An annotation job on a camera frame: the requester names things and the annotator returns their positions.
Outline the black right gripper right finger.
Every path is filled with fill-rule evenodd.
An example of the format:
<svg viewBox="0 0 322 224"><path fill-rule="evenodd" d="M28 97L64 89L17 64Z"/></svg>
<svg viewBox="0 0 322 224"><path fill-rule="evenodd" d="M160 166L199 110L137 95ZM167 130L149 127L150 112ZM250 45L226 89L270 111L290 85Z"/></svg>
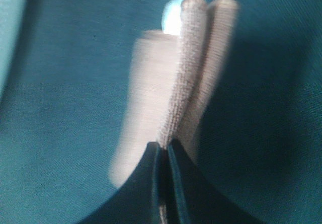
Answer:
<svg viewBox="0 0 322 224"><path fill-rule="evenodd" d="M168 146L169 223L253 223L253 217L217 191L191 161L181 143Z"/></svg>

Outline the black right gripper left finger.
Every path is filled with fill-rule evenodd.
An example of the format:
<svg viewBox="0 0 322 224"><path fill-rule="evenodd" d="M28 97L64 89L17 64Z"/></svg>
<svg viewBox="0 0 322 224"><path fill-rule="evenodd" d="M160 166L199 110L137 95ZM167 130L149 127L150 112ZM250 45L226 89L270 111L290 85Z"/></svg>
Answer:
<svg viewBox="0 0 322 224"><path fill-rule="evenodd" d="M162 150L156 142L145 152L118 191L80 223L161 223L159 168Z"/></svg>

